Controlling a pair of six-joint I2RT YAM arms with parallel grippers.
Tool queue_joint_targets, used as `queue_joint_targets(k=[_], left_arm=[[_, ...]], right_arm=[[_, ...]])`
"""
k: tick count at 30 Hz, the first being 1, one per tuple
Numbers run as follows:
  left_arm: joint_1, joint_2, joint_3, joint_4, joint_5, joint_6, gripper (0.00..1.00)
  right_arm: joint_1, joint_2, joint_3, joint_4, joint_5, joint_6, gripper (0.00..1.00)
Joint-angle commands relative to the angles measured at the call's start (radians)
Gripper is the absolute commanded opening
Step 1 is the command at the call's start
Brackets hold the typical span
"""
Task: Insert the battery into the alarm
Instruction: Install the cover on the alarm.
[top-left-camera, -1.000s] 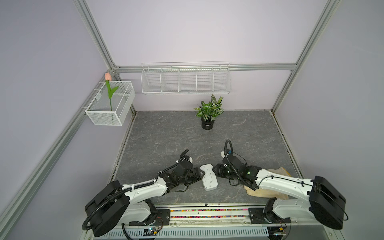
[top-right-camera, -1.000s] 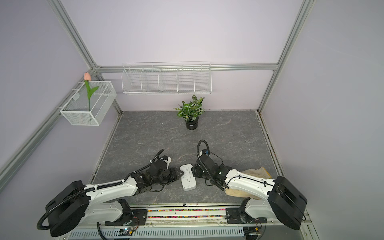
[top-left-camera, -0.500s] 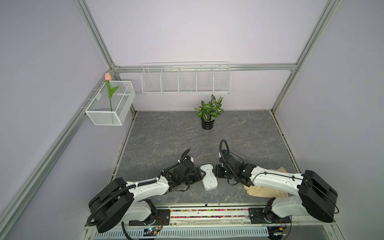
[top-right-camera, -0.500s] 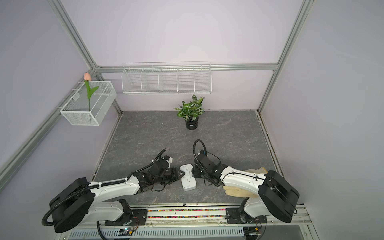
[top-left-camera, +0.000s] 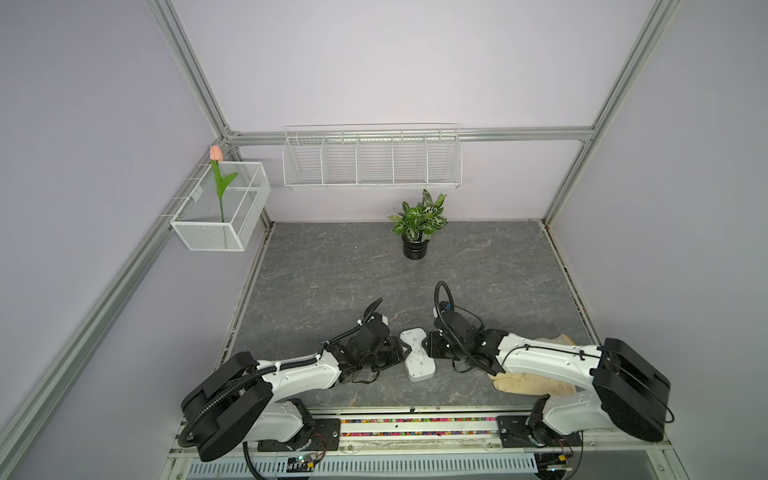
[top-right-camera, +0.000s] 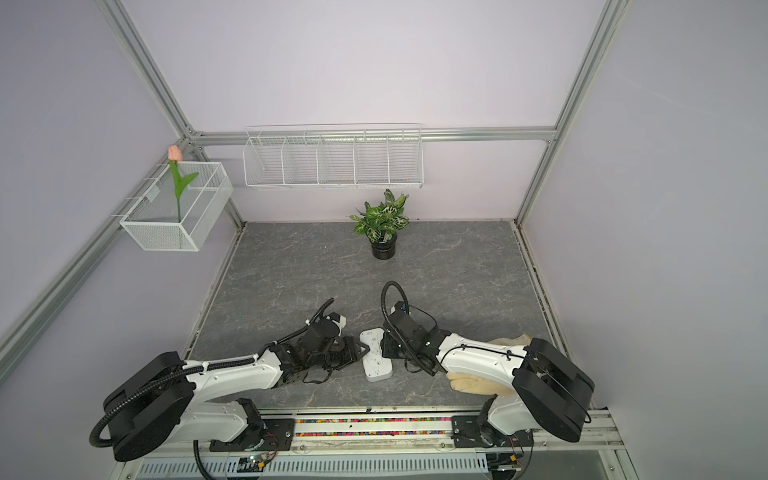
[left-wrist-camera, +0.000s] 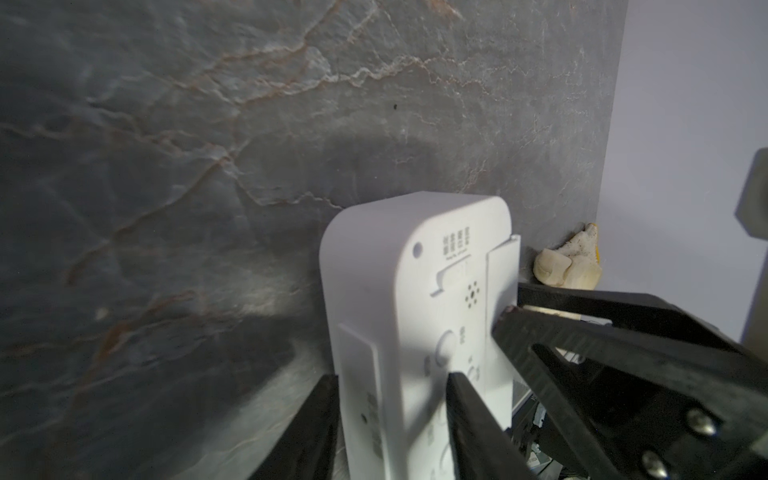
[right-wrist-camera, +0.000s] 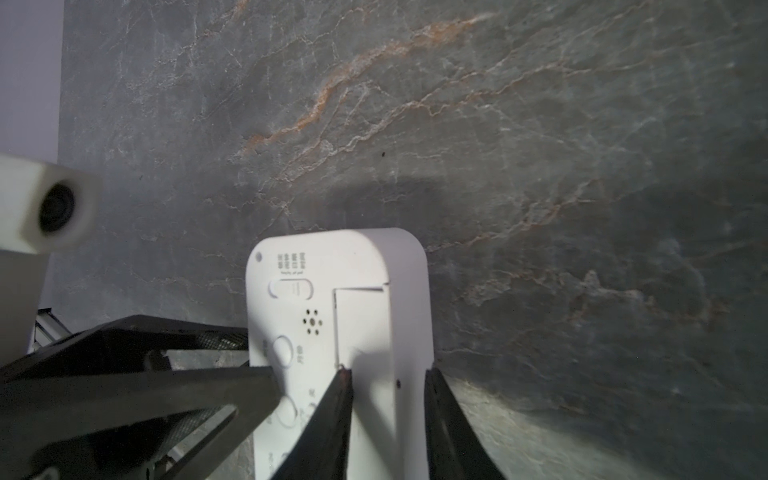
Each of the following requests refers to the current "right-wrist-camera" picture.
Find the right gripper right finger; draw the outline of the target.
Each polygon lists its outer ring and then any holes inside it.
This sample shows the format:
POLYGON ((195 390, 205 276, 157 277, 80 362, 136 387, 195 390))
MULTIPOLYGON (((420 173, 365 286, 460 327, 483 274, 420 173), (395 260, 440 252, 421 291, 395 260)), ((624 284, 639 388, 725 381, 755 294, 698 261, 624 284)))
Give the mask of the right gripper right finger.
POLYGON ((430 479, 504 479, 438 368, 425 374, 424 408, 430 479))

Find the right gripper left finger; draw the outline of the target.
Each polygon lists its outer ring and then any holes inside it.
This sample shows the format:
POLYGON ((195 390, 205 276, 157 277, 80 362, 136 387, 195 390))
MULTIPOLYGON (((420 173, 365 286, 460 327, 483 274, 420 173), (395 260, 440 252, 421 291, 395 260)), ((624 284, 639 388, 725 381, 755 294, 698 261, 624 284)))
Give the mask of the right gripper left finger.
POLYGON ((272 479, 346 479, 353 399, 352 371, 341 368, 272 479))

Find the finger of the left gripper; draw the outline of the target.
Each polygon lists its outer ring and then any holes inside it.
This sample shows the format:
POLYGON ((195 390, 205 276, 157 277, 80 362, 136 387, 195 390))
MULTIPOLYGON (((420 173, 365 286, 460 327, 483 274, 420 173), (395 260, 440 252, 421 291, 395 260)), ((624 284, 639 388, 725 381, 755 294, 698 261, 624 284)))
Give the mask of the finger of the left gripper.
POLYGON ((1 381, 145 371, 152 352, 246 351, 244 327, 133 315, 72 334, 1 368, 1 381))
POLYGON ((51 446, 91 434, 227 405, 233 412, 167 472, 205 479, 277 407, 269 367, 155 371, 17 380, 1 387, 1 475, 64 473, 73 454, 51 446))

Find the white battery cover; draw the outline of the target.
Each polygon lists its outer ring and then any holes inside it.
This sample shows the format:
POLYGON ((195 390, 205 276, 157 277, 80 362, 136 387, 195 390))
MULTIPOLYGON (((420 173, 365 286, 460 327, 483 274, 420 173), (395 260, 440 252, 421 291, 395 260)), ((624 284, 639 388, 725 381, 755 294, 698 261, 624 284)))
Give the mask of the white battery cover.
POLYGON ((399 460, 389 297, 383 290, 339 289, 335 300, 338 360, 353 380, 347 477, 394 479, 399 460))

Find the white alarm device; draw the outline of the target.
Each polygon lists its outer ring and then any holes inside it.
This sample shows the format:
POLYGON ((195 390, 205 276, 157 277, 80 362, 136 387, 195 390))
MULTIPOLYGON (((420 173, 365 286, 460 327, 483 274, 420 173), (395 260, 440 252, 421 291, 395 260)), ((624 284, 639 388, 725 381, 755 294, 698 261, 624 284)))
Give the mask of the white alarm device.
POLYGON ((416 237, 378 228, 268 238, 254 248, 245 283, 250 362, 272 367, 282 392, 276 411, 253 435, 255 477, 272 479, 345 368, 338 360, 335 292, 372 289, 389 297, 394 479, 427 478, 424 380, 434 343, 427 258, 416 237))

